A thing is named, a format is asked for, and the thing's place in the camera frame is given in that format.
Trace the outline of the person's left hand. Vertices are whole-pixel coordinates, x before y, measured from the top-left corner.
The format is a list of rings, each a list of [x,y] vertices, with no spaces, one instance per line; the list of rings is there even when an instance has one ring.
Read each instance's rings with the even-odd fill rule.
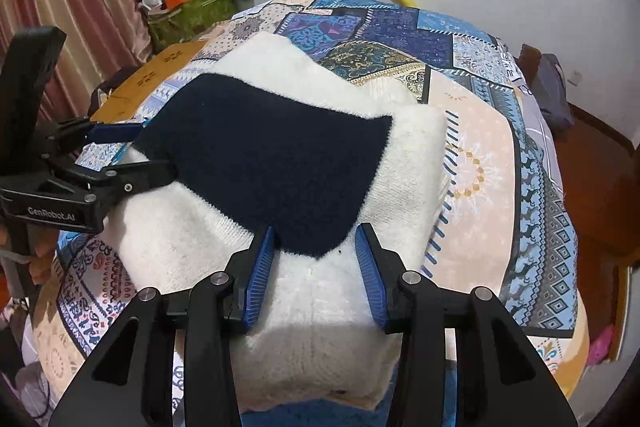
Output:
[[[47,283],[52,274],[58,230],[31,227],[28,229],[28,234],[32,243],[32,260],[29,262],[28,271],[32,283],[42,285]]]

